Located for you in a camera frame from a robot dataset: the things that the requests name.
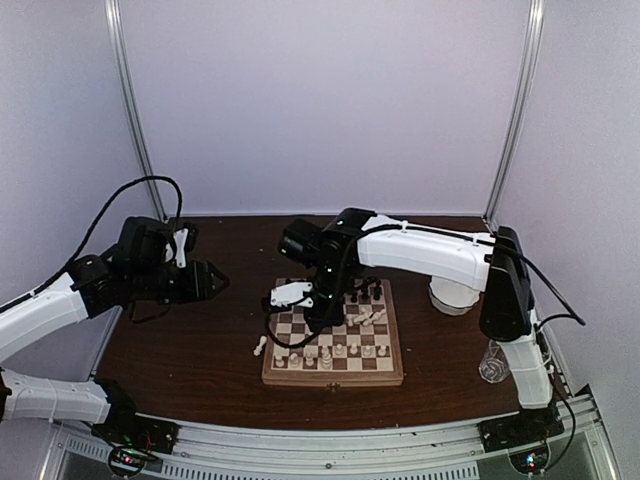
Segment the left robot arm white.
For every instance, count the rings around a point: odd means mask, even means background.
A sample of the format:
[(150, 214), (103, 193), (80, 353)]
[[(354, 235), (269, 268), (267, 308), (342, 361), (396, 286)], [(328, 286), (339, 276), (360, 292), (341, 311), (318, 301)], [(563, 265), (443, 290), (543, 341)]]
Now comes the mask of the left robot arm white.
[[(2, 305), (2, 359), (115, 307), (142, 301), (171, 307), (215, 298), (230, 279), (209, 261), (189, 259), (197, 236), (189, 222), (131, 216), (105, 252), (76, 250), (40, 286)], [(135, 403), (114, 381), (65, 382), (8, 369), (1, 372), (1, 418), (105, 425), (123, 444), (137, 442), (144, 433)]]

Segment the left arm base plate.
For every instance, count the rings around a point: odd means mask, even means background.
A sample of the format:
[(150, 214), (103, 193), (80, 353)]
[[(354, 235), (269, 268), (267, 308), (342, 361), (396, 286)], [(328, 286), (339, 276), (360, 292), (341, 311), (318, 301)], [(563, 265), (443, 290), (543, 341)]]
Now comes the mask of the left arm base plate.
[(112, 406), (106, 420), (93, 429), (113, 443), (162, 454), (173, 452), (179, 433), (176, 423), (139, 415), (128, 406)]

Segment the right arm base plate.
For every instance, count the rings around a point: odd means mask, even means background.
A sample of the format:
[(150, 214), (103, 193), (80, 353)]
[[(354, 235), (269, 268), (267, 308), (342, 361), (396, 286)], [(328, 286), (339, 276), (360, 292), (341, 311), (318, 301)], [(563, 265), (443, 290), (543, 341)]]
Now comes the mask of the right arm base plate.
[(478, 431), (484, 451), (490, 453), (542, 442), (565, 428), (561, 420), (514, 415), (483, 421)]

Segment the white bishop off board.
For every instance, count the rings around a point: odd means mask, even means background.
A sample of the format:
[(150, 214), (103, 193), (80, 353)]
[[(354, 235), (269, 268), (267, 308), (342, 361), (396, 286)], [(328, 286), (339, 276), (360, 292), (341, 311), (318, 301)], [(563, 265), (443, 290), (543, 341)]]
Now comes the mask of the white bishop off board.
[(253, 355), (255, 357), (259, 357), (262, 354), (262, 351), (264, 349), (264, 346), (266, 345), (266, 342), (267, 342), (267, 337), (262, 335), (259, 338), (258, 344), (256, 345), (256, 347), (253, 350)]

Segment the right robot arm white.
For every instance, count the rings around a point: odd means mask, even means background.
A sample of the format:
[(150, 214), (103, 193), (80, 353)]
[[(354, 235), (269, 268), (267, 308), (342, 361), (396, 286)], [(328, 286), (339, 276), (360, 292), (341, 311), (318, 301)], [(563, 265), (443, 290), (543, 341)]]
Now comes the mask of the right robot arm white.
[(367, 268), (430, 277), (437, 306), (464, 310), (480, 303), (480, 330), (504, 352), (523, 411), (513, 419), (513, 433), (530, 442), (550, 426), (553, 384), (542, 349), (545, 323), (535, 312), (530, 278), (540, 270), (524, 256), (513, 229), (460, 232), (347, 208), (324, 227), (295, 220), (278, 249), (314, 274), (273, 288), (263, 304), (267, 312), (302, 307), (314, 334), (342, 324), (344, 296)]

